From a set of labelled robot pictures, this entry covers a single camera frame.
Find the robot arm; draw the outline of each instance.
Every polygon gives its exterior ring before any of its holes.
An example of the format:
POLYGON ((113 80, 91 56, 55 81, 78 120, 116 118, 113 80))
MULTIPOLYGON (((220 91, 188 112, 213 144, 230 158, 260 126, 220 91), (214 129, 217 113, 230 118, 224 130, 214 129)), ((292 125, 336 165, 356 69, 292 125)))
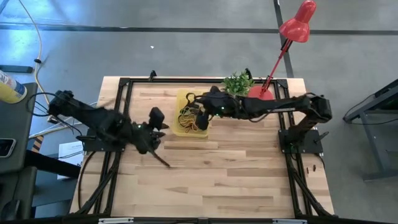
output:
POLYGON ((160 138, 165 134, 154 131, 168 128, 163 124, 164 115, 158 108, 150 111, 149 123, 137 124, 115 110, 103 107, 93 108, 73 98, 71 91, 57 91, 55 98, 49 104, 49 114, 71 116, 79 120, 95 132, 95 136, 79 136, 82 141, 98 138, 105 144, 124 148, 126 144, 133 144, 141 154, 154 151, 160 144, 160 138))
POLYGON ((209 116, 248 119, 252 122, 255 118, 265 118, 269 113, 300 111, 306 114, 297 125, 288 130, 288 141, 296 142, 305 136, 317 123, 326 123, 331 120, 329 100, 313 93, 306 93, 299 97, 281 100, 260 100, 244 96, 231 96, 220 91, 216 86, 201 96, 196 96, 193 103, 201 103, 204 111, 197 114, 196 125, 206 130, 209 116))

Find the red desk lamp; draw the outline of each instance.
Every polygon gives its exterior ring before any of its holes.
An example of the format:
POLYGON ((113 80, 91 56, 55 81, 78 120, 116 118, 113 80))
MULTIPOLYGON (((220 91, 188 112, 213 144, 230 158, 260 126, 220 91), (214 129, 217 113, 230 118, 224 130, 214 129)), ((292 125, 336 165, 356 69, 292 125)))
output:
POLYGON ((296 16, 289 19, 281 25, 279 32, 286 37, 286 40, 281 48, 281 53, 278 57, 278 61, 274 65, 271 74, 268 76, 266 82, 262 86, 254 86, 249 90, 248 97, 259 98, 262 100, 273 100, 272 93, 268 90, 269 84, 271 83, 274 72, 282 59, 283 55, 288 51, 293 41, 304 43, 308 40, 310 35, 310 21, 317 4, 312 0, 305 0, 298 9, 296 16))

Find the green plant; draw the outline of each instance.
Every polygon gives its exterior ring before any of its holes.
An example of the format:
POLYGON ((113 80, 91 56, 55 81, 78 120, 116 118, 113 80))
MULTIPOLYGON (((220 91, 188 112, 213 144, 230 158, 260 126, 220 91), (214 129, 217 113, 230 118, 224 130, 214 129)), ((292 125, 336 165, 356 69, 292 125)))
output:
POLYGON ((249 79, 246 72, 241 72, 240 75, 237 75, 236 72, 234 72, 231 77, 224 79, 223 84, 225 85, 224 91, 227 93, 246 96, 250 87, 254 85, 254 82, 252 79, 249 79))

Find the phone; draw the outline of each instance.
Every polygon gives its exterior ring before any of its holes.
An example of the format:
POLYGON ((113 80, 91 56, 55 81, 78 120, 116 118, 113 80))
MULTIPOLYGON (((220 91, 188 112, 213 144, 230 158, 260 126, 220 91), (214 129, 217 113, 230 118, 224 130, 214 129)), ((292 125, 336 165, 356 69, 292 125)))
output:
POLYGON ((0 158, 9 157, 16 142, 15 139, 0 138, 0 158))

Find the wooden tabletop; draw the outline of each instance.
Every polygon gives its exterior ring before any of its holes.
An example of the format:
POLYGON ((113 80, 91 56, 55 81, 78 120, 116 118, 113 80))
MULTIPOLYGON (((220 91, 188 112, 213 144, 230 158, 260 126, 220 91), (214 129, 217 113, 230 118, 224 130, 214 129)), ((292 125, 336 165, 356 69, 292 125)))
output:
MULTIPOLYGON (((104 77, 98 106, 113 108, 119 78, 104 77)), ((291 96, 306 92, 303 79, 288 78, 287 81, 291 96)), ((138 123, 148 121, 150 109, 158 106, 165 115, 164 122, 171 126, 177 91, 208 91, 211 86, 135 83, 129 115, 138 123)), ((294 116, 298 123, 304 114, 295 112, 294 116)), ((112 216, 294 217, 285 157, 279 149, 279 129, 277 114, 270 114, 259 123, 214 118, 205 139, 178 137, 171 130, 165 130, 167 135, 162 138, 157 153, 173 169, 165 168, 151 155, 140 155, 134 146, 128 146, 121 158, 112 216)), ((103 157, 104 153, 96 153, 87 165, 81 183, 82 204, 98 185, 103 157)), ((311 154, 302 157, 308 188, 324 208, 333 213, 322 162, 311 154)), ((102 209, 107 196, 108 187, 104 191, 102 209)), ((299 190, 298 197, 304 212, 299 190)), ((76 210, 77 190, 71 212, 76 210)))

